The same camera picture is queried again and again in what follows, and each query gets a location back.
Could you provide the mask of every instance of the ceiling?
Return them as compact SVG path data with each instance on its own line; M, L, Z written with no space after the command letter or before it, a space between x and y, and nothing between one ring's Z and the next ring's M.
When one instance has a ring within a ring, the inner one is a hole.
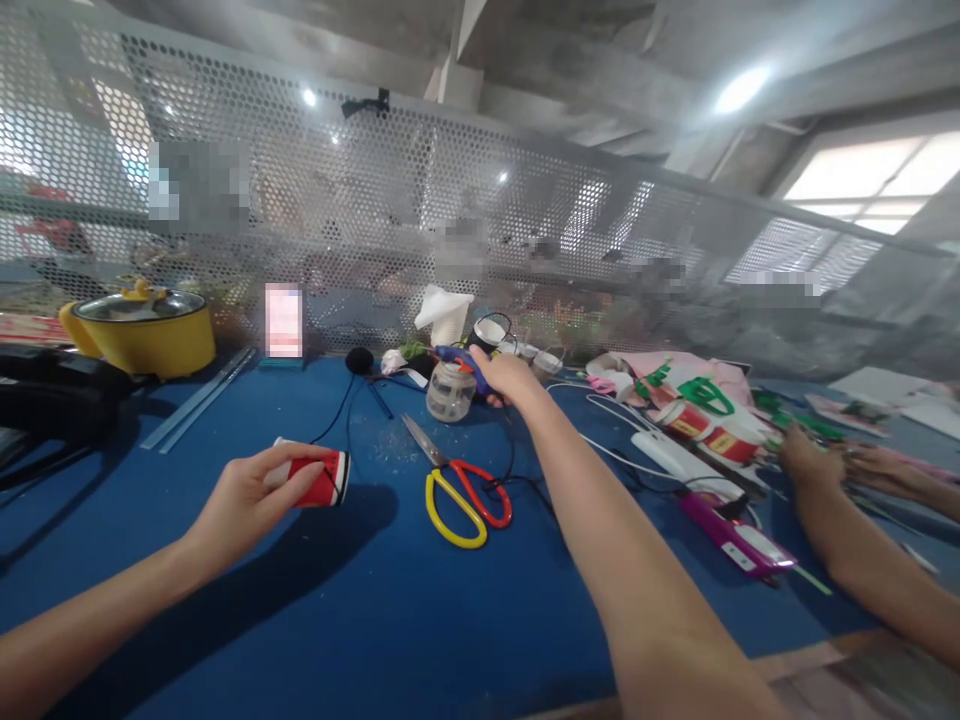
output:
M960 84L952 0L109 2L405 95L432 97L451 62L467 70L450 78L478 84L468 104L482 114L748 191L811 120ZM757 66L771 70L769 84L740 112L716 115L724 85Z

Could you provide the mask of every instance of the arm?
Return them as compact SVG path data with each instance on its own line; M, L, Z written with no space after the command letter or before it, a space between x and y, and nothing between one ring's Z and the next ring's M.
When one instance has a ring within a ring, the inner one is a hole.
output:
M151 618L226 571L303 496L322 463L273 492L262 484L267 472L328 452L290 443L231 461L183 538L0 637L0 717L40 717Z
M880 492L926 505L960 523L960 490L901 462L883 448L851 447L850 479Z
M625 716L785 717L643 510L529 369L514 357L471 353L530 428L603 623Z
M833 581L907 640L960 671L960 600L847 497L841 456L822 452L791 428L780 462L796 485L800 523Z
M930 485L921 496L920 502L931 510L960 523L960 490L930 478Z

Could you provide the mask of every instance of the yellow pot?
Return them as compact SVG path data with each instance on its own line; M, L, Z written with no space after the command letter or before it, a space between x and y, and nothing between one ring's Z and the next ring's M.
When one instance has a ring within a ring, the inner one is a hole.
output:
M133 292L64 305L60 324L83 355L103 357L131 375L184 377L216 354L206 300L151 291L142 281Z

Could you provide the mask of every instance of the glass jar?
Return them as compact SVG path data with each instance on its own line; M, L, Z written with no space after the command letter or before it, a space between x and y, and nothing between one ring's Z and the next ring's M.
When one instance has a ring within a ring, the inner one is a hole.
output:
M461 372L456 363L437 363L427 388L427 410L441 422L458 422L470 412L476 391L472 372Z

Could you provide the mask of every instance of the ceiling light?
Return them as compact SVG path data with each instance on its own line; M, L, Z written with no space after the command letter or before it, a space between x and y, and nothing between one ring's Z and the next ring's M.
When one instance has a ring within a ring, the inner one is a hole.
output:
M769 68L758 67L747 70L724 88L714 110L718 113L736 112L750 102L769 79Z

